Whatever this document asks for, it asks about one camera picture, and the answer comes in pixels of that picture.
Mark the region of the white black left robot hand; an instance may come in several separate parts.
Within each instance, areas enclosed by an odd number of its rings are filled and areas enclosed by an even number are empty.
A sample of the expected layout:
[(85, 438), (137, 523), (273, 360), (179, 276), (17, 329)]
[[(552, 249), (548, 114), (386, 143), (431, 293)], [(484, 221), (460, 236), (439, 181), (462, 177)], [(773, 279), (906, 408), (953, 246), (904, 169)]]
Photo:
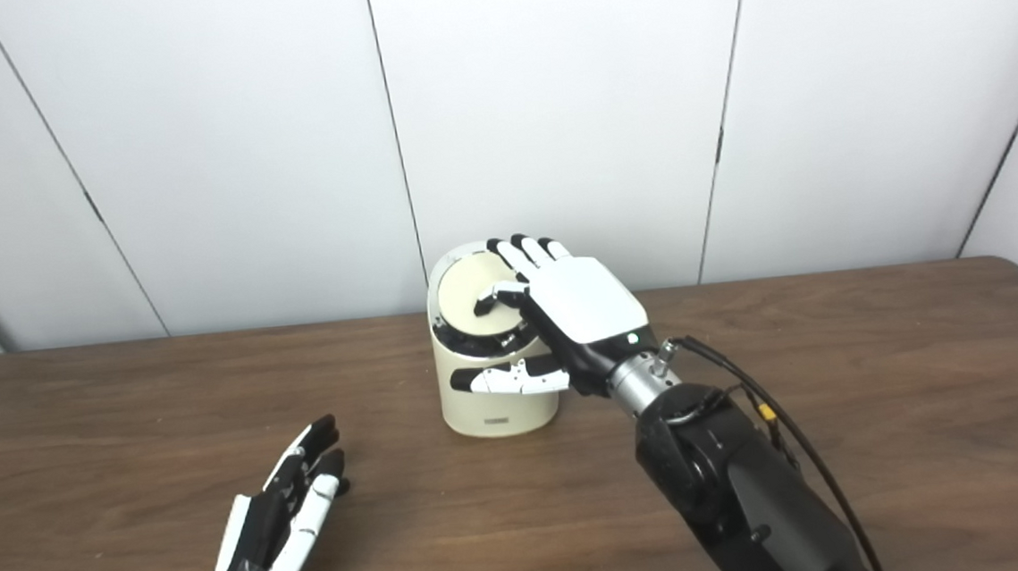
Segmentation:
[(339, 438), (325, 414), (288, 445), (257, 495), (233, 498), (215, 571), (302, 571), (335, 499), (351, 486)]

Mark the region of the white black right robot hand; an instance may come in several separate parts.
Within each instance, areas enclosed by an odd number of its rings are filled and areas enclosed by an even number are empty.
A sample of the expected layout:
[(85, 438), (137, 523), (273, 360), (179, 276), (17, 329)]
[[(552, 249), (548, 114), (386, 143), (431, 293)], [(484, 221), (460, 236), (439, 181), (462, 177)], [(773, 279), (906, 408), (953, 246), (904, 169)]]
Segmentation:
[(575, 256), (552, 238), (513, 235), (485, 248), (514, 273), (477, 297), (473, 313), (497, 305), (519, 311), (548, 353), (485, 368), (453, 372), (450, 386), (467, 393), (539, 394), (574, 389), (610, 399), (612, 376), (657, 348), (640, 300), (593, 256)]

